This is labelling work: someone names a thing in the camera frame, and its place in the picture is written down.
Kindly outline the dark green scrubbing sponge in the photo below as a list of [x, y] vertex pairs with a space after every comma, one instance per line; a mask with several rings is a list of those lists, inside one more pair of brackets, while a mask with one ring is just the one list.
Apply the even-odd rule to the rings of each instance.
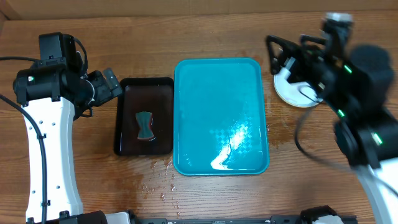
[[155, 138], [152, 131], [153, 115], [148, 111], [136, 113], [136, 121], [139, 127], [138, 140], [151, 141]]

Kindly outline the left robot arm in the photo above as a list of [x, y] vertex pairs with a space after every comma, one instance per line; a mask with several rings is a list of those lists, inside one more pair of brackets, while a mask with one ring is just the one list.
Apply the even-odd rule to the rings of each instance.
[[123, 91], [110, 68], [88, 72], [81, 42], [61, 32], [39, 36], [40, 59], [13, 83], [29, 143], [30, 195], [27, 223], [45, 223], [83, 213], [76, 184], [74, 120], [91, 117]]

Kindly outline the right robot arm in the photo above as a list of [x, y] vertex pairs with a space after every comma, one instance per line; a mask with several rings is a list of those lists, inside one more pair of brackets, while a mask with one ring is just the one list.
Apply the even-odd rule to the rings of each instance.
[[321, 37], [302, 35], [299, 43], [278, 36], [265, 39], [274, 77], [290, 86], [307, 83], [313, 103], [326, 103], [338, 116], [336, 143], [348, 164], [313, 154], [307, 157], [354, 174], [364, 189], [377, 223], [397, 222], [397, 119], [385, 102], [394, 71], [388, 52], [376, 45], [357, 45], [346, 53], [353, 18], [326, 14]]

